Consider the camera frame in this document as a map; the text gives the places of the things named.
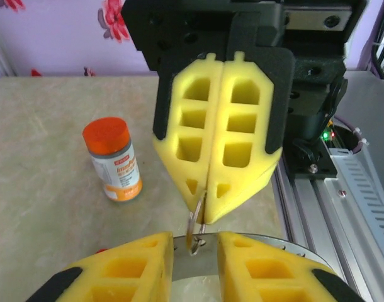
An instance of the black metal plate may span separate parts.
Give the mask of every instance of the black metal plate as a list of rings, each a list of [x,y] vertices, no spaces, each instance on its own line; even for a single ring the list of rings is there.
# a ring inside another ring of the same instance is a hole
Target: black metal plate
[[[287,168],[287,174],[293,179],[325,179],[336,178],[337,170],[333,161],[330,159],[330,155],[326,149],[326,146],[321,140],[318,140],[313,147],[319,154],[319,161],[317,162],[318,172],[312,174],[308,168],[309,163],[299,161],[292,149],[284,148],[284,159]]]

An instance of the orange bottle cap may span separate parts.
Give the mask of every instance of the orange bottle cap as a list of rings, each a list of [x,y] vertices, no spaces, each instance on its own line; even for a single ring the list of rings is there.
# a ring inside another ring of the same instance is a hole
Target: orange bottle cap
[[[88,124],[83,130],[83,138],[91,153],[109,155],[125,148],[130,135],[123,119],[110,116]]]

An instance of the bottle label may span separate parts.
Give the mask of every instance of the bottle label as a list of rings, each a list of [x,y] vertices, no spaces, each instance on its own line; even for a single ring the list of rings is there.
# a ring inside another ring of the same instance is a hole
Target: bottle label
[[[116,157],[101,159],[91,156],[91,158],[97,175],[106,184],[104,190],[108,197],[114,200],[130,199],[140,192],[142,184],[132,144]],[[119,197],[118,192],[122,195],[122,191],[124,196],[128,197]]]

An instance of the triangular hole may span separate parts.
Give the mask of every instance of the triangular hole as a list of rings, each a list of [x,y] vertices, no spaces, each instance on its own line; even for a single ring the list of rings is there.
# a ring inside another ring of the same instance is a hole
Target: triangular hole
[[[218,184],[217,185],[217,198],[221,198],[225,193],[230,190],[229,184]]]
[[[191,191],[192,195],[195,195],[196,188],[198,187],[198,181],[194,179],[187,179],[186,185],[188,186],[188,189]]]

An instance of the beige table surface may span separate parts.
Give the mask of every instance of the beige table surface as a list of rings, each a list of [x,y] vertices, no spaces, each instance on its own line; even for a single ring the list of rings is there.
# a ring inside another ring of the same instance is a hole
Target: beige table surface
[[[67,264],[155,232],[184,235],[188,210],[151,144],[156,77],[0,80],[0,301],[24,301]],[[82,140],[121,116],[144,189],[108,200]],[[271,185],[209,226],[281,236]],[[217,277],[174,282],[172,301],[219,301]]]

